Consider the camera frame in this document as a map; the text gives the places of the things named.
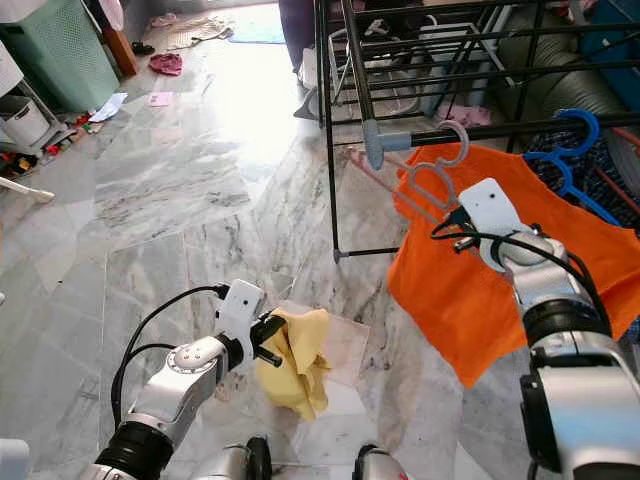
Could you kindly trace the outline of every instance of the orange cloth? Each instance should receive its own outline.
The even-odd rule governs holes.
[[[452,159],[458,144],[422,147],[408,164]],[[539,223],[545,233],[564,243],[589,268],[609,313],[613,334],[622,335],[640,313],[640,242],[632,230],[611,226],[556,196],[529,170],[520,155],[472,146],[469,156],[447,169],[456,192],[487,177],[495,178],[525,224]],[[442,216],[411,189],[407,174],[398,171],[398,190]],[[446,196],[434,175],[418,174],[417,183]],[[431,240],[434,225],[402,200],[396,209],[411,226],[388,274],[396,301],[471,387],[500,356],[526,345],[513,291],[501,274],[470,252],[457,255],[452,241]]]

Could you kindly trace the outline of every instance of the black metal rack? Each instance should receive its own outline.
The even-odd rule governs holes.
[[[373,159],[374,168],[379,168],[382,162],[382,155],[385,151],[408,150],[412,147],[422,145],[432,145],[438,143],[449,143],[457,141],[454,132],[449,130],[431,129],[425,131],[409,131],[394,134],[379,133],[381,122],[388,122],[402,118],[420,117],[423,111],[409,112],[391,115],[376,115],[375,104],[389,100],[423,98],[437,96],[443,99],[445,95],[453,95],[450,104],[453,104],[455,96],[462,92],[474,90],[489,90],[485,87],[468,87],[464,82],[473,80],[509,80],[511,86],[517,85],[520,89],[515,113],[511,122],[473,127],[468,129],[471,140],[481,140],[489,138],[508,137],[508,150],[513,151],[514,140],[517,135],[532,134],[550,131],[580,130],[584,124],[578,120],[549,119],[543,121],[521,121],[524,113],[525,100],[529,83],[542,76],[553,73],[565,73],[579,70],[600,70],[600,69],[622,69],[638,68],[640,60],[624,60],[609,62],[569,62],[563,65],[553,65],[547,67],[535,67],[534,60],[539,38],[543,35],[552,34],[582,34],[588,32],[626,32],[622,40],[611,42],[608,45],[590,52],[591,55],[601,51],[614,48],[625,42],[640,37],[640,23],[624,24],[595,24],[595,25],[562,25],[554,27],[543,27],[542,19],[545,3],[552,0],[483,0],[479,2],[437,5],[437,6],[415,6],[403,8],[389,8],[381,10],[354,11],[352,0],[340,0],[343,18],[340,20],[330,19],[329,10],[332,0],[316,0],[315,5],[315,31],[316,31],[316,53],[317,53],[317,73],[318,73],[318,118],[319,125],[325,129],[327,142],[327,159],[329,167],[329,191],[331,202],[331,220],[333,233],[333,253],[336,262],[343,257],[372,255],[379,253],[394,253],[397,247],[375,248],[366,250],[342,251],[339,245],[338,218],[336,201],[336,181],[334,162],[334,126],[352,123],[361,123],[363,127],[363,142],[367,151],[367,156]],[[518,30],[481,31],[473,24],[445,24],[433,26],[429,32],[437,33],[435,38],[430,36],[420,36],[418,32],[413,38],[394,39],[391,41],[367,42],[361,38],[363,24],[375,19],[388,18],[410,18],[427,15],[451,15],[464,12],[476,12],[479,22],[486,21],[490,16],[491,9],[496,7],[506,7],[523,4],[535,4],[535,17],[533,28]],[[334,46],[329,46],[330,29],[343,27],[346,29],[346,39],[341,50],[335,51]],[[513,37],[529,37],[526,51],[526,62],[524,68],[506,69],[494,68],[487,71],[466,71],[466,67],[471,63],[472,54],[486,48],[484,42],[489,40],[499,40]],[[335,55],[335,61],[330,62],[329,54]],[[448,53],[451,59],[445,61],[424,61],[424,58],[432,58],[433,53]],[[418,63],[390,63],[387,65],[367,65],[366,62],[373,59],[394,59],[419,56],[423,60]],[[332,100],[331,68],[332,63],[335,68],[336,62],[346,69],[345,75],[352,78],[352,82],[344,83],[340,88],[344,91],[355,90],[357,99],[342,102],[344,105],[358,104],[359,116],[357,118],[334,119]],[[435,66],[445,67],[444,75],[420,76],[421,70]],[[372,78],[374,74],[381,72],[413,70],[416,75],[411,78],[392,79],[379,81]],[[437,86],[436,91],[421,91],[417,87]],[[412,93],[384,94],[384,91],[399,88],[413,88]],[[616,114],[606,114],[598,116],[600,125],[603,128],[620,127],[640,124],[640,112],[625,112]]]

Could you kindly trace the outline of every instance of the shoe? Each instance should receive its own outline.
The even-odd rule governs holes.
[[[156,49],[153,48],[151,45],[145,45],[142,42],[133,42],[131,44],[131,49],[133,50],[133,53],[135,53],[136,55],[151,55],[156,51]]]

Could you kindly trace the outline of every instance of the yellow cloth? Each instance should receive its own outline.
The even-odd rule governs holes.
[[[291,408],[312,421],[315,412],[322,412],[329,405],[322,377],[331,368],[321,352],[329,331],[329,314],[326,310],[313,310],[293,315],[277,308],[272,315],[287,323],[262,346],[282,357],[282,365],[276,368],[258,360],[258,382],[275,405]]]

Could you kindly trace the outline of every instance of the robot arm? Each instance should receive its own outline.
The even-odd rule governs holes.
[[[200,405],[227,373],[244,360],[281,359],[261,343],[282,325],[278,317],[258,313],[265,294],[235,280],[219,310],[224,331],[180,345],[147,382],[115,434],[81,480],[156,480],[186,435]]]
[[[495,180],[465,190],[460,203],[468,232],[508,235],[568,261],[562,243],[521,224]],[[458,242],[469,246],[513,284],[531,355],[520,385],[533,460],[567,480],[640,478],[640,386],[594,298],[566,269],[521,246]]]

